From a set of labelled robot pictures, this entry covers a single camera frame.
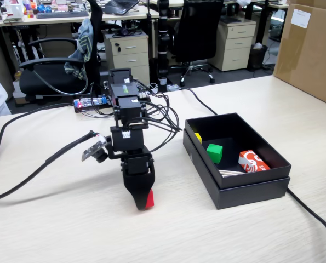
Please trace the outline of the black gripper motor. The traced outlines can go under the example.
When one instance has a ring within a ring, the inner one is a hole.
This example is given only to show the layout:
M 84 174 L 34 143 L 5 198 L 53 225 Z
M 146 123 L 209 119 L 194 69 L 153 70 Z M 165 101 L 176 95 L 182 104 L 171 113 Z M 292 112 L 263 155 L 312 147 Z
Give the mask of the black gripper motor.
M 121 158 L 124 185 L 132 195 L 136 207 L 140 211 L 152 208 L 154 197 L 152 186 L 155 182 L 152 155 L 136 153 Z

